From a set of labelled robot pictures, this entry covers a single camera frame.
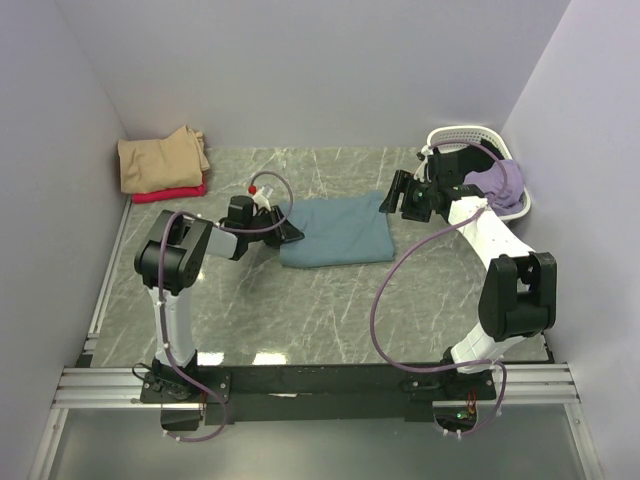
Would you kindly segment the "blue t shirt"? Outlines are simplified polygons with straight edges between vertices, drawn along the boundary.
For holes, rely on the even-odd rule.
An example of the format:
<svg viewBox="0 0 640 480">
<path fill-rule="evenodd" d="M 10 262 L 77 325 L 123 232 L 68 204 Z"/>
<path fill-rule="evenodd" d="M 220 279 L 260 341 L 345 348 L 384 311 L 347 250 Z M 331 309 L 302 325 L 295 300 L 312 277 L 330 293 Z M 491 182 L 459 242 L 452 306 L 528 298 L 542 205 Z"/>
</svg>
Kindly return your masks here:
<svg viewBox="0 0 640 480">
<path fill-rule="evenodd" d="M 288 221 L 304 238 L 280 247 L 280 263 L 318 268 L 388 262 L 395 245 L 380 191 L 355 197 L 297 200 Z"/>
</svg>

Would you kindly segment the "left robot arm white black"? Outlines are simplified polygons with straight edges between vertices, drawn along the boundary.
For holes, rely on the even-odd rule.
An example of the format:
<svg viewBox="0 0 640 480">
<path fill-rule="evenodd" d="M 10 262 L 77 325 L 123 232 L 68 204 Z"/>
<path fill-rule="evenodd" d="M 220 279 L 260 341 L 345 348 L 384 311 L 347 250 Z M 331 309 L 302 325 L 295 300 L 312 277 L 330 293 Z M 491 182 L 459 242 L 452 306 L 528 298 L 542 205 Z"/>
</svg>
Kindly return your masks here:
<svg viewBox="0 0 640 480">
<path fill-rule="evenodd" d="M 233 196 L 218 223 L 162 211 L 134 259 L 153 301 L 156 327 L 156 352 L 145 383 L 179 402 L 199 392 L 191 293 L 207 255 L 238 261 L 254 242 L 279 248 L 304 238 L 279 206 L 258 194 Z"/>
</svg>

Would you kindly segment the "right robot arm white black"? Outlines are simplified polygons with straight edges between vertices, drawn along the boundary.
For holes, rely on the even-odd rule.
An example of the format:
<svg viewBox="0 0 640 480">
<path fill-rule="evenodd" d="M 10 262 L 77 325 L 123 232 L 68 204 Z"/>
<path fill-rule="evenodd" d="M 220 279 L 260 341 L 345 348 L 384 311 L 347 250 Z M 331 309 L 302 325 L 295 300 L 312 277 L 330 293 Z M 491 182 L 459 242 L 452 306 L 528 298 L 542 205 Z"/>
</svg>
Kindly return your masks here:
<svg viewBox="0 0 640 480">
<path fill-rule="evenodd" d="M 460 233 L 486 270 L 474 328 L 443 364 L 413 367 L 380 356 L 388 364 L 414 374 L 439 374 L 444 395 L 460 399 L 474 386 L 473 374 L 502 368 L 502 355 L 526 338 L 551 328 L 556 320 L 557 263 L 518 239 L 493 209 L 494 196 L 465 181 L 458 152 L 437 146 L 418 155 L 415 172 L 395 172 L 380 212 L 427 222 L 432 214 L 447 223 L 445 233 Z"/>
</svg>

